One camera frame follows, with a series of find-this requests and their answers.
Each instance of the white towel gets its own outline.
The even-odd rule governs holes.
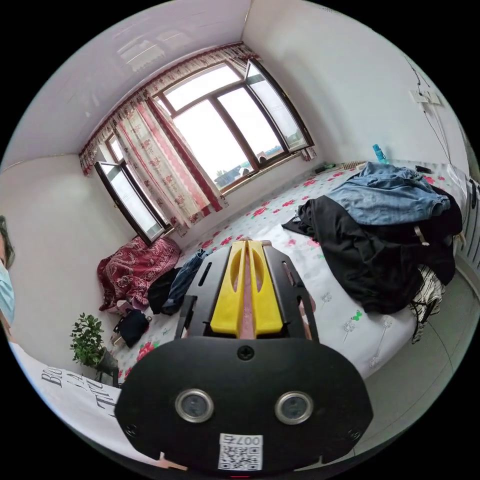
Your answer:
[[[428,318],[440,311],[440,302],[445,294],[445,286],[429,267],[421,265],[419,270],[423,285],[409,305],[416,317],[416,328],[411,339],[413,344],[421,339]]]

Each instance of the green plant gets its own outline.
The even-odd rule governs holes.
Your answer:
[[[102,322],[93,315],[82,313],[73,325],[70,350],[75,352],[73,360],[86,367],[96,367],[103,355]]]

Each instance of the window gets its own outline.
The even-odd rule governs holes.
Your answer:
[[[116,163],[98,161],[95,169],[118,209],[140,238],[150,246],[170,226],[132,175],[115,136],[110,137],[106,144]]]
[[[155,99],[221,191],[313,145],[287,95],[256,60],[243,78],[219,63]]]

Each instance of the clothes pile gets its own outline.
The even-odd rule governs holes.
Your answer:
[[[180,310],[185,294],[197,274],[204,258],[212,250],[200,248],[181,268],[174,268],[157,278],[147,291],[151,311],[157,314],[173,315]]]
[[[453,237],[462,232],[462,213],[421,173],[368,162],[301,205],[282,227],[320,244],[333,276],[365,312],[388,315],[410,306],[417,342],[454,277]]]

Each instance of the qr code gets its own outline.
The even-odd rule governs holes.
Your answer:
[[[262,469],[262,436],[220,436],[219,470],[254,471]]]

